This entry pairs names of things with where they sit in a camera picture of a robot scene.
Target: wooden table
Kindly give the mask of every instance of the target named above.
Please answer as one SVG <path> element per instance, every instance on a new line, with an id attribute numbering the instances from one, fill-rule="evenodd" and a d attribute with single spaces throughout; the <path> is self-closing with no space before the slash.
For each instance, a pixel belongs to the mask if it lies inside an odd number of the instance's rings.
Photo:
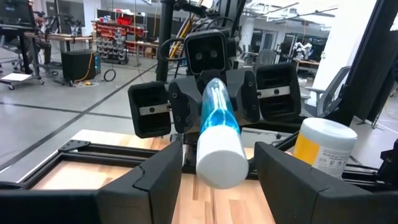
<path id="1" fill-rule="evenodd" d="M 128 134 L 81 130 L 72 139 L 114 146 L 131 146 L 161 150 L 168 138 L 140 139 Z M 253 149 L 245 149 L 247 157 Z M 130 171 L 131 168 L 61 162 L 35 189 L 97 189 Z M 275 223 L 261 186 L 245 180 L 228 189 L 211 189 L 192 174 L 182 174 L 175 205 L 173 224 L 265 224 Z"/>
<path id="2" fill-rule="evenodd" d="M 34 34 L 32 32 L 26 32 L 25 36 L 28 38 L 40 38 L 45 39 L 45 34 Z M 93 36 L 78 36 L 72 37 L 69 34 L 47 34 L 47 40 L 56 40 L 56 41 L 76 41 L 76 42 L 85 42 L 86 40 L 93 40 Z"/>
<path id="3" fill-rule="evenodd" d="M 313 72 L 314 74 L 317 74 L 318 72 L 319 62 L 309 62 L 305 60 L 299 60 L 297 58 L 294 58 L 293 61 L 296 62 L 296 72 L 299 70 L 306 70 L 309 72 Z"/>

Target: metal bracket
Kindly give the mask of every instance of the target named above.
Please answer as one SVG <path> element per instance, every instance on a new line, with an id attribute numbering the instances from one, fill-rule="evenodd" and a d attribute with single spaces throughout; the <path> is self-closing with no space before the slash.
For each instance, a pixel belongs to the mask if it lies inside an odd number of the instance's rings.
<path id="1" fill-rule="evenodd" d="M 64 144 L 58 150 L 62 151 L 62 152 L 67 152 L 67 151 L 72 151 L 72 150 L 78 149 L 80 147 L 88 146 L 90 144 L 91 144 L 91 142 L 89 142 L 89 141 L 69 140 L 66 144 Z"/>

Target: yellow label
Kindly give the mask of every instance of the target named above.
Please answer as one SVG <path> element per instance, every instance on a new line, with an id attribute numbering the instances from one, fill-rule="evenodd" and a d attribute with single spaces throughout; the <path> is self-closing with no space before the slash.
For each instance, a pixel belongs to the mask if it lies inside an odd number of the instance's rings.
<path id="1" fill-rule="evenodd" d="M 298 134 L 296 144 L 294 146 L 293 156 L 308 164 L 313 165 L 317 158 L 319 145 L 307 139 L 301 133 Z"/>

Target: pillar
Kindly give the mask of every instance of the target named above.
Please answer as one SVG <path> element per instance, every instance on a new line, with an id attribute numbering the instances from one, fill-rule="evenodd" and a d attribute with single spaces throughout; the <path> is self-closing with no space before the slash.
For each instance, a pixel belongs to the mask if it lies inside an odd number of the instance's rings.
<path id="1" fill-rule="evenodd" d="M 341 67 L 352 65 L 376 1 L 340 1 L 312 87 L 326 90 Z M 315 106 L 315 102 L 316 94 L 311 92 L 307 103 Z"/>
<path id="2" fill-rule="evenodd" d="M 245 46 L 245 52 L 249 51 L 249 45 L 251 45 L 251 38 L 253 36 L 254 32 L 254 23 L 256 21 L 256 18 L 254 17 L 244 17 L 245 20 L 242 25 L 242 31 L 241 31 L 241 41 L 239 43 L 239 46 L 243 49 Z"/>
<path id="3" fill-rule="evenodd" d="M 82 33 L 91 35 L 93 32 L 92 21 L 97 18 L 97 9 L 101 9 L 101 0 L 83 0 L 83 8 L 85 12 L 85 28 Z"/>

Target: mesh chair back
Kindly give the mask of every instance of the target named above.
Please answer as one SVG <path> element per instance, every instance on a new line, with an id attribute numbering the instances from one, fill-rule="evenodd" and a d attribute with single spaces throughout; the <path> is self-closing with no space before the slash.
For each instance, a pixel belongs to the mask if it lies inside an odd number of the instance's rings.
<path id="1" fill-rule="evenodd" d="M 322 114 L 335 100 L 335 93 L 337 88 L 340 86 L 341 82 L 344 80 L 345 76 L 347 76 L 351 66 L 346 66 L 338 71 L 335 78 L 331 81 L 328 88 L 325 90 L 322 97 L 319 99 L 317 104 L 317 115 Z"/>

